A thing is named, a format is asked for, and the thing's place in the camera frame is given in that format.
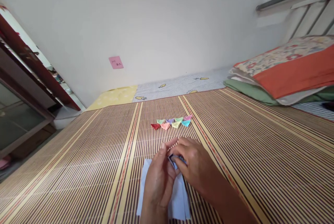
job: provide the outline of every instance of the floral fabric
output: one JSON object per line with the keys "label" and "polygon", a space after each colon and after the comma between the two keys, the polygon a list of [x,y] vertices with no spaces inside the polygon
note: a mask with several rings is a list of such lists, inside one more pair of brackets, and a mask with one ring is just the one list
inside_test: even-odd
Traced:
{"label": "floral fabric", "polygon": [[325,50],[334,44],[334,36],[307,36],[291,39],[286,44],[260,54],[234,67],[242,70],[250,76],[255,76],[278,64],[303,58]]}

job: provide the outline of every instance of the white paper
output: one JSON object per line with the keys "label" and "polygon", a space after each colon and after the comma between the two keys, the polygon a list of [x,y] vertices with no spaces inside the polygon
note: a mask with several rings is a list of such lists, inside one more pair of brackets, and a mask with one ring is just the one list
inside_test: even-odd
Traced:
{"label": "white paper", "polygon": [[[140,193],[139,193],[138,208],[137,208],[137,215],[139,216],[142,212],[145,179],[151,162],[152,160],[149,159],[145,159],[144,161],[142,178],[140,181]],[[168,217],[179,219],[182,221],[190,219],[188,195],[185,189],[185,184],[182,178],[182,174],[179,174],[175,178],[172,197],[168,205]]]}

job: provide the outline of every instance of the pink sticky note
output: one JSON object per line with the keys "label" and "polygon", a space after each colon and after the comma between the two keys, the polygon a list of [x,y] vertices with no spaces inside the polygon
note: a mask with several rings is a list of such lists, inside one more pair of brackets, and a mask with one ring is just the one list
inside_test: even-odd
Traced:
{"label": "pink sticky note", "polygon": [[109,61],[113,69],[124,68],[119,56],[109,57]]}

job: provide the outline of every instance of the folded paper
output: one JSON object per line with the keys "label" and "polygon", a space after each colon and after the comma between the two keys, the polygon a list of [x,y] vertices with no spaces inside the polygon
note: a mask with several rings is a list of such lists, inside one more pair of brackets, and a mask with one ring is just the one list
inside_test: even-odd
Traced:
{"label": "folded paper", "polygon": [[173,128],[178,128],[180,124],[181,124],[181,121],[173,122],[172,127]]}
{"label": "folded paper", "polygon": [[192,114],[191,115],[188,115],[186,117],[183,117],[183,120],[184,121],[187,121],[187,120],[190,120],[192,118]]}
{"label": "folded paper", "polygon": [[[151,162],[152,160],[148,159],[144,160],[142,177],[140,181],[138,208],[137,208],[137,215],[139,216],[141,215],[142,212],[146,174]],[[170,219],[174,218],[182,221],[190,219],[190,207],[189,207],[188,195],[185,189],[185,184],[182,178],[182,174],[179,174],[174,181],[172,197],[168,204],[168,217]]]}
{"label": "folded paper", "polygon": [[164,124],[166,122],[166,120],[157,120],[158,124]]}
{"label": "folded paper", "polygon": [[160,124],[151,124],[152,128],[154,128],[155,130],[157,130],[158,128],[160,128]]}
{"label": "folded paper", "polygon": [[172,124],[174,122],[174,119],[169,119],[169,120],[166,119],[166,122],[169,122],[170,124]]}
{"label": "folded paper", "polygon": [[172,161],[173,157],[178,157],[180,160],[182,160],[185,164],[187,164],[187,162],[184,160],[184,158],[182,156],[177,156],[174,154],[171,154],[170,156],[168,156],[168,160],[169,162],[172,164],[172,166],[175,168],[175,170],[177,169],[177,165],[175,162]]}
{"label": "folded paper", "polygon": [[164,123],[164,124],[160,124],[160,126],[161,126],[163,129],[167,130],[167,129],[170,127],[170,124],[167,122],[167,123]]}
{"label": "folded paper", "polygon": [[188,120],[188,121],[182,121],[182,125],[185,126],[185,127],[188,127],[189,124],[190,124],[191,120]]}

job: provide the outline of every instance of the pink object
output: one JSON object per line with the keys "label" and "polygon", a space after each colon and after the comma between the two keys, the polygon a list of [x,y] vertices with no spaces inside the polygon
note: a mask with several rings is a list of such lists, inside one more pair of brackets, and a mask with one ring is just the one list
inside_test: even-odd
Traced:
{"label": "pink object", "polygon": [[109,57],[109,61],[113,69],[124,68],[119,56]]}
{"label": "pink object", "polygon": [[161,126],[163,129],[167,130],[167,129],[170,127],[170,123],[167,122],[167,123],[164,123],[164,124],[160,124],[160,126]]}
{"label": "pink object", "polygon": [[191,115],[188,115],[188,116],[186,116],[186,117],[184,117],[183,120],[186,121],[186,120],[190,120],[191,118],[192,118],[192,114],[191,114]]}
{"label": "pink object", "polygon": [[7,155],[4,158],[2,158],[0,160],[0,170],[5,169],[6,167],[8,167],[9,164],[10,164],[10,160],[11,160],[11,158],[10,158],[9,155]]}

